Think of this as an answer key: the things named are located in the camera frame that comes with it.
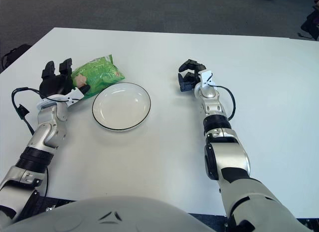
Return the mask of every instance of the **white plate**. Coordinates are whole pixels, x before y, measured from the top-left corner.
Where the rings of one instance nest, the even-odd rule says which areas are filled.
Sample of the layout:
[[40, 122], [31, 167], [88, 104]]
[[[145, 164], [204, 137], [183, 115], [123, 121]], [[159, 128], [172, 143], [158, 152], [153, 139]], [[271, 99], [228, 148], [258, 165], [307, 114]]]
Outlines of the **white plate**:
[[105, 88], [92, 106], [94, 119], [116, 131], [138, 126], [149, 114], [151, 99], [144, 88], [133, 83], [118, 83]]

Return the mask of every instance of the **white table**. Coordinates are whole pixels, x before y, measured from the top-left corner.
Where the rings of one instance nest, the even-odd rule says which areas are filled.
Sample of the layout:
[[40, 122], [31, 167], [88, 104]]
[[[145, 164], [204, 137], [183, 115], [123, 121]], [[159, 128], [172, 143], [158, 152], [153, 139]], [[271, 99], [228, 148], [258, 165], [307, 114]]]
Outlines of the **white table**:
[[[134, 195], [189, 213], [223, 215], [218, 184], [205, 173], [199, 109], [192, 92], [179, 91], [177, 70], [191, 58], [234, 93], [231, 125], [250, 157], [251, 176], [296, 217], [319, 217], [319, 44], [287, 38], [54, 28], [1, 74], [1, 178], [30, 139], [11, 92], [38, 88], [48, 61], [58, 71], [71, 57], [75, 69], [110, 53], [125, 81], [149, 92], [151, 112], [140, 127], [111, 132], [94, 121], [94, 98], [70, 107], [67, 140], [50, 165], [48, 196]], [[220, 92], [230, 113], [231, 100]], [[34, 128], [38, 100], [32, 92], [16, 97]]]

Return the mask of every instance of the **black cable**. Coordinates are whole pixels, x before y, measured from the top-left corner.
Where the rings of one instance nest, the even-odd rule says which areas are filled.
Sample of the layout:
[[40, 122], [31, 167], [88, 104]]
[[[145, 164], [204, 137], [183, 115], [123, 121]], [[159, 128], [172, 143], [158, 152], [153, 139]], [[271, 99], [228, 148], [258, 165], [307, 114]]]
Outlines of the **black cable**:
[[34, 135], [34, 129], [32, 128], [32, 126], [29, 124], [29, 122], [23, 118], [23, 121], [26, 123], [26, 125], [28, 126], [29, 128], [29, 131], [31, 132], [32, 135]]
[[45, 188], [45, 193], [44, 193], [43, 200], [41, 202], [40, 209], [42, 208], [44, 201], [46, 200], [46, 195], [48, 194], [48, 188], [49, 188], [49, 169], [48, 167], [46, 167], [46, 188]]
[[[20, 114], [20, 111], [18, 109], [18, 107], [16, 106], [15, 104], [15, 101], [14, 101], [14, 96], [18, 93], [18, 92], [21, 92], [21, 91], [33, 91], [35, 92], [36, 94], [38, 94], [39, 96], [43, 97], [43, 98], [46, 98], [50, 101], [55, 101], [55, 102], [67, 102], [67, 101], [60, 101], [60, 100], [54, 100], [54, 99], [51, 99], [51, 98], [48, 98], [46, 96], [44, 96], [43, 94], [40, 93], [39, 90], [36, 90], [36, 89], [33, 89], [33, 88], [28, 88], [28, 87], [20, 87], [20, 88], [17, 88], [15, 89], [12, 93], [11, 93], [11, 100], [12, 100], [12, 104], [13, 104], [13, 107], [15, 109], [15, 111], [17, 112], [17, 114], [19, 115], [19, 117], [26, 123], [26, 125], [28, 126], [31, 134], [33, 135], [34, 134], [34, 130], [33, 128], [31, 127], [31, 125], [28, 123], [28, 121], [25, 119], [24, 116], [22, 116]], [[43, 197], [43, 200], [41, 202], [41, 206], [40, 208], [42, 208], [43, 204], [44, 204], [44, 201], [46, 199], [46, 196], [47, 196], [47, 193], [48, 193], [48, 188], [49, 188], [49, 169], [48, 167], [46, 167], [46, 188], [45, 188], [45, 194], [44, 194], [44, 197]]]
[[231, 93], [231, 91], [230, 91], [227, 87], [224, 87], [224, 86], [215, 86], [215, 87], [220, 87], [220, 88], [225, 89], [225, 90], [229, 93], [229, 95], [230, 95], [230, 97], [231, 97], [231, 100], [233, 101], [233, 112], [232, 112], [231, 115], [228, 117], [228, 121], [230, 121], [230, 120], [234, 117], [235, 111], [236, 111], [236, 101], [235, 101], [235, 97], [234, 97], [233, 93]]
[[31, 125], [28, 123], [28, 121], [26, 120], [26, 118], [24, 116], [22, 116], [20, 114], [20, 111], [18, 109], [18, 107], [16, 106], [15, 104], [15, 101], [14, 101], [14, 97], [15, 95], [18, 93], [18, 92], [21, 92], [21, 91], [33, 91], [35, 92], [36, 94], [38, 94], [39, 96], [43, 97], [43, 98], [46, 98], [50, 101], [54, 101], [54, 102], [67, 102], [67, 101], [60, 101], [60, 100], [54, 100], [54, 99], [51, 99], [51, 98], [48, 98], [46, 96], [44, 96], [43, 94], [40, 93], [39, 90], [36, 90], [36, 89], [33, 89], [33, 88], [28, 88], [28, 87], [20, 87], [20, 88], [16, 88], [15, 90], [13, 90], [13, 92], [11, 93], [11, 100], [12, 100], [12, 104], [13, 104], [13, 107], [15, 109], [15, 111], [17, 112], [17, 114], [19, 115], [20, 119], [23, 120], [26, 125], [28, 126], [31, 134], [33, 135], [34, 134], [34, 129], [31, 127]]

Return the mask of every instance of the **plastic bag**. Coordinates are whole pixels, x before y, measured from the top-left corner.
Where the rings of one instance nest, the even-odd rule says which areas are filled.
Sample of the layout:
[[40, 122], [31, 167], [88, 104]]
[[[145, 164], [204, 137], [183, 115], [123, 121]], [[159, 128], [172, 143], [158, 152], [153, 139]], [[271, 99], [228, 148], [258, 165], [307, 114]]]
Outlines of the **plastic bag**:
[[115, 84], [125, 76], [113, 64], [112, 55], [96, 58], [83, 66], [80, 66], [71, 74], [74, 87], [90, 85], [90, 90], [84, 98], [92, 97], [100, 93], [106, 87]]

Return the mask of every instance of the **gray carpet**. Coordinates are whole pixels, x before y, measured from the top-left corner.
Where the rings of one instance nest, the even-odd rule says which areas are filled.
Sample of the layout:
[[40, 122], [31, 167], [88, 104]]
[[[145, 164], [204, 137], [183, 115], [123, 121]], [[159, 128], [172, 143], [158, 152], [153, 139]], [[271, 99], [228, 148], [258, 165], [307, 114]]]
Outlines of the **gray carpet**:
[[313, 0], [0, 0], [0, 53], [34, 44], [53, 27], [298, 38], [313, 4]]

